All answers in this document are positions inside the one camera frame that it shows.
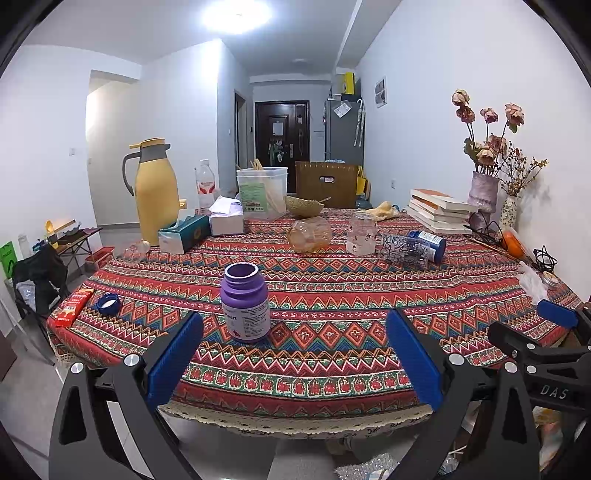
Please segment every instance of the ceiling light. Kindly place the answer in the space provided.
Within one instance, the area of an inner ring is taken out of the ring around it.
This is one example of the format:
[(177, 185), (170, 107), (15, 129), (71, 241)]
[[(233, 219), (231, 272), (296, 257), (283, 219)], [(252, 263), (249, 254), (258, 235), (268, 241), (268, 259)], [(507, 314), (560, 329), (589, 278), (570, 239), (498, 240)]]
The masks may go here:
[(271, 19), (271, 10), (256, 0), (220, 0), (206, 8), (203, 24), (210, 30), (241, 34)]

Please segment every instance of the plastic storage container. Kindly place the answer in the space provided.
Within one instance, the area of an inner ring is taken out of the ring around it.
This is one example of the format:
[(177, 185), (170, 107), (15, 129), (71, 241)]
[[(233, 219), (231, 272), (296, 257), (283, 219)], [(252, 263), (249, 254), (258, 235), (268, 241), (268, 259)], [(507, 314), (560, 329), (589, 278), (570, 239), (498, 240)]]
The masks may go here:
[(86, 271), (95, 272), (103, 268), (113, 258), (115, 247), (103, 247), (85, 258)]
[(277, 220), (286, 211), (287, 167), (238, 170), (238, 191), (244, 218)]

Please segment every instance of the black cable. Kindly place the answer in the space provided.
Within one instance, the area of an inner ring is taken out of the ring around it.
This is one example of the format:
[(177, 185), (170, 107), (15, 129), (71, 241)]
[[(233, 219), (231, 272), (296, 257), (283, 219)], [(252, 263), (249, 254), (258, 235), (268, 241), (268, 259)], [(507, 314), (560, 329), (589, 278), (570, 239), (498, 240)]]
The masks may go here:
[(542, 250), (538, 250), (537, 248), (534, 250), (535, 256), (535, 266), (541, 272), (549, 272), (552, 273), (554, 271), (554, 267), (558, 263), (552, 255), (548, 253), (546, 250), (546, 246), (542, 246)]

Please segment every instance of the notice paper on door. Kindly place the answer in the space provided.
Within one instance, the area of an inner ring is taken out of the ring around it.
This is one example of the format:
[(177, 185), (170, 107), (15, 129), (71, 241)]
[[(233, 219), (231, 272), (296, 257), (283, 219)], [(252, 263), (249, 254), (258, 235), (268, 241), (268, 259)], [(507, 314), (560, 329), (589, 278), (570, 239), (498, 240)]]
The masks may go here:
[(273, 122), (273, 135), (276, 137), (283, 136), (283, 123), (282, 122)]

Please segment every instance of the dried rose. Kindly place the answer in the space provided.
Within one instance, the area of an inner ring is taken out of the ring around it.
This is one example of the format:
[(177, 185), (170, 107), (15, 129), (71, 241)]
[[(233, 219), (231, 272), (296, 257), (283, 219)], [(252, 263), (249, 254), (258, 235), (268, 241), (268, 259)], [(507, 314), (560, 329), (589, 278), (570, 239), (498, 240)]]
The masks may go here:
[(484, 117), (484, 121), (487, 124), (492, 124), (499, 121), (499, 116), (492, 108), (483, 108), (480, 110), (480, 114)]
[(478, 163), (487, 167), (492, 167), (495, 163), (496, 154), (490, 148), (484, 147), (476, 155)]
[(465, 124), (471, 124), (474, 120), (476, 120), (476, 115), (474, 114), (474, 111), (469, 106), (462, 106), (459, 109), (457, 109), (456, 115)]
[(517, 127), (524, 123), (524, 115), (521, 107), (514, 103), (507, 103), (505, 105), (505, 116), (509, 122), (509, 128), (513, 133), (517, 132)]
[(497, 137), (496, 135), (490, 135), (486, 144), (490, 146), (497, 153), (497, 155), (499, 153), (505, 155), (507, 152), (507, 140), (505, 138)]
[(470, 96), (465, 90), (456, 90), (452, 95), (452, 103), (456, 106), (466, 106), (470, 102)]

